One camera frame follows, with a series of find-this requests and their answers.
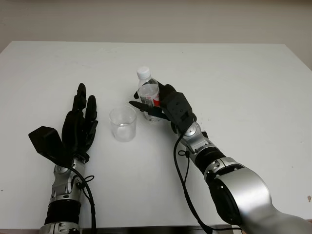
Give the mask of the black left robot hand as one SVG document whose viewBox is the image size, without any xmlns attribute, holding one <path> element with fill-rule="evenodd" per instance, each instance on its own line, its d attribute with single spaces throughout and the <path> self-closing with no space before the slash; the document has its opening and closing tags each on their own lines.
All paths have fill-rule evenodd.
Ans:
<svg viewBox="0 0 312 234">
<path fill-rule="evenodd" d="M 72 110 L 68 112 L 62 128 L 61 139 L 68 155 L 87 163 L 87 151 L 93 144 L 97 127 L 97 103 L 94 95 L 86 96 L 83 83 L 78 86 Z"/>
</svg>

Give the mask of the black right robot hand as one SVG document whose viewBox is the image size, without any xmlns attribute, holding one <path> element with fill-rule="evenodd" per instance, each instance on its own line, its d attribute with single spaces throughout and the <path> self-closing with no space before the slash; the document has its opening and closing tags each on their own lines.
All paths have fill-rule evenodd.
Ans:
<svg viewBox="0 0 312 234">
<path fill-rule="evenodd" d="M 188 118 L 188 102 L 183 93 L 177 92 L 169 84 L 158 84 L 159 104 L 153 107 L 138 101 L 129 101 L 129 103 L 148 115 L 170 121 L 172 130 L 177 133 L 185 133 L 184 115 Z"/>
</svg>

